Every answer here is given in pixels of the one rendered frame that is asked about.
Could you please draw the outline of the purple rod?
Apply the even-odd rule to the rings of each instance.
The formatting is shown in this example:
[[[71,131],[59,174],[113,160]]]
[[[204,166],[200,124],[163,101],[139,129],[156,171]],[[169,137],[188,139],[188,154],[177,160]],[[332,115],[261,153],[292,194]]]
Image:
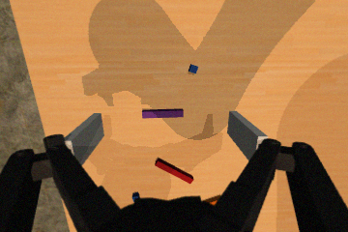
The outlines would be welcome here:
[[[145,109],[142,118],[173,118],[184,117],[184,109]]]

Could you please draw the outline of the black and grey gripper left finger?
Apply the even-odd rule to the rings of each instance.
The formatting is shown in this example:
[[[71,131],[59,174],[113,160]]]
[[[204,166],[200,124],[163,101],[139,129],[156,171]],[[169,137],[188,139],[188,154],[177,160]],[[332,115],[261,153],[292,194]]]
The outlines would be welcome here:
[[[93,113],[66,137],[45,137],[45,153],[11,154],[0,173],[0,232],[32,232],[42,179],[52,177],[76,232],[143,232],[82,167],[103,137]]]

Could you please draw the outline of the red rod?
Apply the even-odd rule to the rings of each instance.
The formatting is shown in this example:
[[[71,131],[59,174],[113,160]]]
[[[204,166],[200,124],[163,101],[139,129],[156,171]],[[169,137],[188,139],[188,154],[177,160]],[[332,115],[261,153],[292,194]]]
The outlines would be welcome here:
[[[193,181],[193,176],[160,158],[156,160],[155,166],[180,178],[181,180],[189,184],[191,184]]]

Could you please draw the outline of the orange rod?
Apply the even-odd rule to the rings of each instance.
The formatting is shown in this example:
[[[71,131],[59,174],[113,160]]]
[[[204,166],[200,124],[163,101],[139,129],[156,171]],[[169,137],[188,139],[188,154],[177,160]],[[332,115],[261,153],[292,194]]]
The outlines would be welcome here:
[[[216,202],[218,201],[220,195],[218,196],[215,196],[215,197],[212,197],[212,198],[209,198],[209,199],[206,199],[206,200],[203,200],[203,201],[206,201],[206,202],[209,202],[209,203],[212,203],[212,204],[216,204]]]

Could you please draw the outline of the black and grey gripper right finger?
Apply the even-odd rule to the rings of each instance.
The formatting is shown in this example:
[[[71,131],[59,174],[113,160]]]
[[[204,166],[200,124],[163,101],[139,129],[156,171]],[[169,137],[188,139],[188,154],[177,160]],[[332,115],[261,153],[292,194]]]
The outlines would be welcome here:
[[[286,171],[300,232],[348,232],[348,208],[310,145],[281,146],[238,111],[227,133],[248,163],[192,232],[253,232],[276,170]]]

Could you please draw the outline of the small blue block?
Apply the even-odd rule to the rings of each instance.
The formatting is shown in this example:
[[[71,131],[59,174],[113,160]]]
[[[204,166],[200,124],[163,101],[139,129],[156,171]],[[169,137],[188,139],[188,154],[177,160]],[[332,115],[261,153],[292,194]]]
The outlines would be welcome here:
[[[134,202],[134,198],[140,198],[140,195],[139,195],[138,192],[135,192],[135,193],[132,194],[132,200],[133,200],[133,202]]]
[[[197,70],[198,70],[198,67],[194,66],[194,65],[190,65],[189,69],[188,69],[188,71],[191,72],[191,73],[196,73]]]

